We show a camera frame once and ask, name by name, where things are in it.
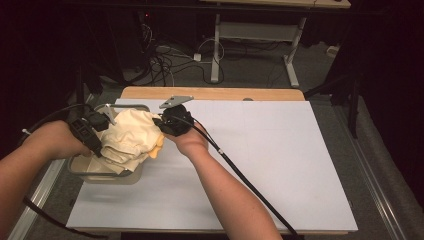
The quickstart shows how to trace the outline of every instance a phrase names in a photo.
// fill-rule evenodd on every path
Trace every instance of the black cable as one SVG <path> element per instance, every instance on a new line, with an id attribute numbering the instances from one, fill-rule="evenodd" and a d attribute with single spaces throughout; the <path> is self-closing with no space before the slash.
<path id="1" fill-rule="evenodd" d="M 274 206 L 272 206 L 271 203 L 269 203 L 268 200 L 259 192 L 259 190 L 256 189 L 256 187 L 243 175 L 243 173 L 237 168 L 237 166 L 231 161 L 231 159 L 224 153 L 224 151 L 222 151 L 222 149 L 215 143 L 215 141 L 213 141 L 213 139 L 210 139 L 208 137 L 209 135 L 208 131 L 206 130 L 206 128 L 203 127 L 202 124 L 200 124 L 199 121 L 196 120 L 196 122 L 198 122 L 203 127 L 203 129 L 205 129 L 206 134 L 202 130 L 200 130 L 198 127 L 196 127 L 194 124 L 191 124 L 190 122 L 182 118 L 175 117 L 175 116 L 169 116 L 169 117 L 190 125 L 197 132 L 199 132 L 200 135 L 202 135 L 206 140 L 208 140 L 208 142 L 222 156 L 222 158 L 227 162 L 227 164 L 231 167 L 231 169 L 233 169 L 233 171 L 243 181 L 243 183 L 246 184 L 246 186 L 250 190 L 252 190 L 252 192 L 268 207 L 268 209 L 278 218 L 278 220 L 280 220 L 284 224 L 284 226 L 287 227 L 287 229 L 296 239 L 301 240 L 301 237 L 297 234 L 296 230 L 294 230 L 294 228 L 284 219 L 283 216 L 281 216 L 281 214 L 274 208 Z"/>
<path id="2" fill-rule="evenodd" d="M 89 104 L 75 104 L 75 105 L 71 105 L 65 108 L 62 108 L 56 112 L 53 112 L 49 115 L 47 115 L 46 117 L 44 117 L 43 119 L 41 119 L 40 121 L 38 121 L 37 123 L 35 123 L 33 126 L 31 126 L 31 128 L 27 129 L 26 134 L 24 134 L 21 139 L 18 142 L 18 146 L 20 147 L 23 142 L 25 141 L 25 139 L 29 136 L 28 134 L 31 134 L 32 132 L 34 132 L 35 130 L 37 130 L 37 128 L 39 128 L 40 126 L 42 126 L 43 124 L 50 122 L 52 120 L 54 120 L 55 118 L 57 118 L 60 114 L 63 114 L 64 112 L 68 112 L 71 109 L 74 108 L 88 108 L 90 111 L 94 111 L 93 107 Z M 55 226 L 58 226 L 62 229 L 65 229 L 69 232 L 72 233 L 76 233 L 82 236 L 86 236 L 86 237 L 91 237 L 91 238 L 98 238 L 98 239 L 107 239 L 107 236 L 103 236 L 103 235 L 94 235 L 94 234 L 90 234 L 90 233 L 85 233 L 85 232 L 80 232 L 77 231 L 75 229 L 72 228 L 68 228 L 66 227 L 65 224 L 57 221 L 56 219 L 54 219 L 53 217 L 51 217 L 50 215 L 48 215 L 46 212 L 44 212 L 41 208 L 39 208 L 36 204 L 34 204 L 28 197 L 24 197 L 23 199 L 23 203 L 25 205 L 27 205 L 30 209 L 32 209 L 34 212 L 36 212 L 37 214 L 39 214 L 41 217 L 43 217 L 44 219 L 46 219 L 48 222 L 52 223 Z"/>

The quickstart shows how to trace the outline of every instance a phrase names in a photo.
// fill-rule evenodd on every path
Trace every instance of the yellow cloth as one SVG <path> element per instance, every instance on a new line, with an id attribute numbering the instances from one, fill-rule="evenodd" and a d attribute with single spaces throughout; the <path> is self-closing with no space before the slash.
<path id="1" fill-rule="evenodd" d="M 102 161 L 106 166 L 120 172 L 134 171 L 149 155 L 157 156 L 162 148 L 164 136 L 152 118 L 159 115 L 126 109 L 115 117 L 115 125 L 110 124 L 101 136 Z"/>

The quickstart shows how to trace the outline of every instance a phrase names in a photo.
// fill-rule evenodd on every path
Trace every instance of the hand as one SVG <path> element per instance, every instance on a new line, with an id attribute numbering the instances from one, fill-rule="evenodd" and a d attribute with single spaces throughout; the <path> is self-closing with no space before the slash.
<path id="1" fill-rule="evenodd" d="M 91 151 L 72 135 L 64 121 L 49 122 L 35 130 L 22 147 L 38 149 L 45 158 L 63 159 L 82 154 L 90 156 Z"/>
<path id="2" fill-rule="evenodd" d="M 194 125 L 205 132 L 200 124 L 195 123 Z M 189 159 L 194 157 L 196 154 L 208 151 L 208 141 L 194 128 L 191 128 L 187 133 L 178 137 L 168 134 L 165 134 L 165 137 L 173 141 L 177 145 L 178 150 Z"/>

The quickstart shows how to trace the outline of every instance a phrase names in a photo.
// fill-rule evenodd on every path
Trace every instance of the table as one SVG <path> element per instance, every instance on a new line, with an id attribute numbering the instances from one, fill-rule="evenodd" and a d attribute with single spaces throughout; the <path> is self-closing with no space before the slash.
<path id="1" fill-rule="evenodd" d="M 118 102 L 142 102 L 155 112 L 171 95 L 194 96 L 186 108 L 299 234 L 357 230 L 310 104 L 300 91 L 128 87 Z M 220 97 L 225 100 L 211 100 Z M 219 154 L 211 154 L 229 169 Z M 172 143 L 165 142 L 158 159 L 142 167 L 134 185 L 84 183 L 67 226 L 84 231 L 222 232 L 193 166 Z M 288 233 L 274 220 L 281 233 Z"/>
<path id="2" fill-rule="evenodd" d="M 289 6 L 302 8 L 350 8 L 348 0 L 202 0 L 205 2 L 215 2 L 217 4 L 260 4 L 273 6 Z M 211 81 L 219 81 L 219 39 L 220 38 L 241 38 L 241 39 L 261 39 L 271 41 L 291 42 L 291 50 L 288 55 L 284 55 L 284 64 L 290 84 L 293 88 L 299 87 L 299 81 L 293 67 L 293 58 L 296 53 L 302 31 L 306 23 L 306 17 L 300 18 L 298 25 L 277 25 L 277 24 L 257 24 L 257 23 L 235 23 L 222 22 L 220 14 L 216 15 L 215 21 L 215 44 L 214 59 L 212 61 Z"/>

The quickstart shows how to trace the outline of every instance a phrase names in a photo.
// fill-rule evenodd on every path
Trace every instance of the person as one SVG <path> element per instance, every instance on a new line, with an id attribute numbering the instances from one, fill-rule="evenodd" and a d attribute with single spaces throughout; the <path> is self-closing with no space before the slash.
<path id="1" fill-rule="evenodd" d="M 193 164 L 230 239 L 282 239 L 262 203 L 209 154 L 208 142 L 196 130 L 166 137 Z M 55 121 L 37 129 L 0 161 L 0 239 L 15 223 L 22 199 L 38 171 L 50 160 L 78 154 L 90 156 L 91 152 L 72 135 L 67 123 Z"/>

